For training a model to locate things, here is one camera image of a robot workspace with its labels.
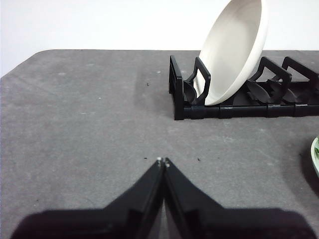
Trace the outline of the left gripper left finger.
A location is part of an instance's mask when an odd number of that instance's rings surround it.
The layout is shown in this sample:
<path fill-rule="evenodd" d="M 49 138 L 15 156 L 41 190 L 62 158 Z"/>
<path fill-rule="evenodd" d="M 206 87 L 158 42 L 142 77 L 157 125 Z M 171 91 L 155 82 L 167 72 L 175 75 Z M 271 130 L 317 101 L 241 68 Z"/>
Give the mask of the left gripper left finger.
<path fill-rule="evenodd" d="M 157 239 L 162 211 L 164 162 L 99 209 L 47 210 L 26 216 L 13 239 Z"/>

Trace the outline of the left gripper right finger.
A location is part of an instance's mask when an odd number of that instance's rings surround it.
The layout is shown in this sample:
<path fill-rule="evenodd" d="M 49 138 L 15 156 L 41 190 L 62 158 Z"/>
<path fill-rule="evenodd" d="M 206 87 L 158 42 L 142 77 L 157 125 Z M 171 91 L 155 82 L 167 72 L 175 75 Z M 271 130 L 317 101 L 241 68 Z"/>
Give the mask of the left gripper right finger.
<path fill-rule="evenodd" d="M 225 208 L 164 159 L 165 210 L 172 239 L 313 239 L 305 218 L 279 208 Z"/>

